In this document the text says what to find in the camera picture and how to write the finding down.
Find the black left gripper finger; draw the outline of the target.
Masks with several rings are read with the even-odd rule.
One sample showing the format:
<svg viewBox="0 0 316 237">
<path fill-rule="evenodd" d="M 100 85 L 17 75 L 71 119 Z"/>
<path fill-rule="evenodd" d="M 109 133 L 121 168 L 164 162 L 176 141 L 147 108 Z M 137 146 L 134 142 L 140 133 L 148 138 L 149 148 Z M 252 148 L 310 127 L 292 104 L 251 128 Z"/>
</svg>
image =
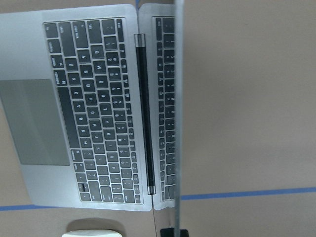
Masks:
<svg viewBox="0 0 316 237">
<path fill-rule="evenodd" d="M 160 230 L 161 237 L 189 237 L 189 232 L 186 229 L 175 230 L 174 228 L 165 228 Z"/>
</svg>

